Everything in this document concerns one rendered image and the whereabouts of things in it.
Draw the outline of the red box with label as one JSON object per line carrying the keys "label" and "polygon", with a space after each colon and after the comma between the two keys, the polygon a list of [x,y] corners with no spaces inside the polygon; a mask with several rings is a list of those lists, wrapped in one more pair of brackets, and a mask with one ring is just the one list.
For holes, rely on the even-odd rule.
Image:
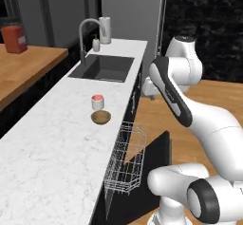
{"label": "red box with label", "polygon": [[22,53],[28,49],[26,37],[21,26],[12,25],[1,28],[8,53]]}

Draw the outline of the grey curved tap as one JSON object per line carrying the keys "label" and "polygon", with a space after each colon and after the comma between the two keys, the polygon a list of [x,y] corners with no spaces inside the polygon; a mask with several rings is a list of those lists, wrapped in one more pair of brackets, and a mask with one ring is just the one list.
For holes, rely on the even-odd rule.
{"label": "grey curved tap", "polygon": [[79,37],[80,37],[80,57],[81,57],[81,63],[85,66],[85,53],[84,53],[84,37],[83,37],[83,27],[87,23],[95,23],[97,24],[101,29],[103,36],[106,36],[106,30],[104,25],[98,21],[97,19],[94,18],[87,18],[84,19],[81,24],[79,25]]}

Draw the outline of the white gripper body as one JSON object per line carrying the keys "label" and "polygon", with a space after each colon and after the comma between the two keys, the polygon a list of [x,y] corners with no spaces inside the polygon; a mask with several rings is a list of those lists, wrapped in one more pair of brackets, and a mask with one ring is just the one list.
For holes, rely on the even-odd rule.
{"label": "white gripper body", "polygon": [[159,94],[159,90],[156,88],[149,77],[145,78],[141,91],[143,95],[147,97],[152,97]]}

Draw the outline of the dark sink basin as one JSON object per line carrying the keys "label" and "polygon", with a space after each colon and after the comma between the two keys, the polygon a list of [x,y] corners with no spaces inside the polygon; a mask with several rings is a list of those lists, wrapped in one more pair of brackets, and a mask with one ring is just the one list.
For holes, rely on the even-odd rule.
{"label": "dark sink basin", "polygon": [[89,54],[69,77],[124,83],[133,62],[131,57]]}

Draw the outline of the white soap dispenser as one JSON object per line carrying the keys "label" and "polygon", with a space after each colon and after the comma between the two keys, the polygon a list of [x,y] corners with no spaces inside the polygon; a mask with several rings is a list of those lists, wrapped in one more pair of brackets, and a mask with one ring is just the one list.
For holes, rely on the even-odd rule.
{"label": "white soap dispenser", "polygon": [[95,52],[99,52],[100,51],[101,46],[100,46],[100,40],[99,40],[98,36],[95,36],[95,38],[93,39],[92,47],[93,47],[93,50]]}

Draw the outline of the dark window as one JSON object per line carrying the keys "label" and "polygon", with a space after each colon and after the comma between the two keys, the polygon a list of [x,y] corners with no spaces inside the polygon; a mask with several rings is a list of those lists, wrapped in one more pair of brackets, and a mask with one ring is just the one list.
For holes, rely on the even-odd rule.
{"label": "dark window", "polygon": [[3,0],[7,16],[5,17],[4,21],[7,23],[20,23],[21,22],[21,15],[18,6],[17,0]]}

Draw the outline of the brown bowl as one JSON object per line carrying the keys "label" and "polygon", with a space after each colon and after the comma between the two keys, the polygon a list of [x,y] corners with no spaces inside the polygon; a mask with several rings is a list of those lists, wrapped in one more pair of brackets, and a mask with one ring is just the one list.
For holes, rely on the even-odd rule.
{"label": "brown bowl", "polygon": [[111,114],[106,110],[98,110],[91,114],[91,120],[96,124],[106,124],[110,119]]}

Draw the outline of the grey fridge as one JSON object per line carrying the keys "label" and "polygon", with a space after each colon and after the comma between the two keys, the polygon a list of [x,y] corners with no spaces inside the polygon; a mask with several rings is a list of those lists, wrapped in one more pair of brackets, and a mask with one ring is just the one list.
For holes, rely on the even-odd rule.
{"label": "grey fridge", "polygon": [[111,35],[117,39],[147,42],[142,78],[157,56],[160,0],[102,0],[103,16],[111,18]]}

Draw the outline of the black counter cabinet front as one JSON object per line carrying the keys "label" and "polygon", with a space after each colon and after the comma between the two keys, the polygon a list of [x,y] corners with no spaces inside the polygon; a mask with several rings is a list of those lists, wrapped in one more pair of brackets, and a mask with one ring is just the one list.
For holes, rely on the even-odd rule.
{"label": "black counter cabinet front", "polygon": [[[133,122],[135,117],[136,117],[136,113],[137,113],[137,108],[138,108],[138,104],[139,104],[139,100],[140,100],[140,88],[141,88],[141,73],[142,73],[142,66],[140,66],[136,81],[134,83],[134,87],[128,102],[128,105],[126,107],[126,111],[123,117],[123,120],[125,122]],[[136,91],[136,108],[135,108],[135,112],[134,114],[131,114],[131,108],[132,108],[132,97],[133,97],[133,92]]]}

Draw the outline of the white paper towel roll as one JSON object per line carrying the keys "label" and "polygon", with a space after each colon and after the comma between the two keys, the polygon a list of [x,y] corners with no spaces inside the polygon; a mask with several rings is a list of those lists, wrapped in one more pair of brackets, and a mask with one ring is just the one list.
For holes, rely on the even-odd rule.
{"label": "white paper towel roll", "polygon": [[100,42],[102,44],[111,43],[111,18],[110,17],[100,17],[100,23],[103,25],[100,28]]}

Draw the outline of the white cup with red inside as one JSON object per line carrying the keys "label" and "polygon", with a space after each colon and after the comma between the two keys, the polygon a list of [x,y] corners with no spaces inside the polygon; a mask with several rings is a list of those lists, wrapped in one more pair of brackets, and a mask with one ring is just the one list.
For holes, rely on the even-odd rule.
{"label": "white cup with red inside", "polygon": [[104,109],[104,97],[102,94],[95,94],[91,98],[92,108],[95,111]]}

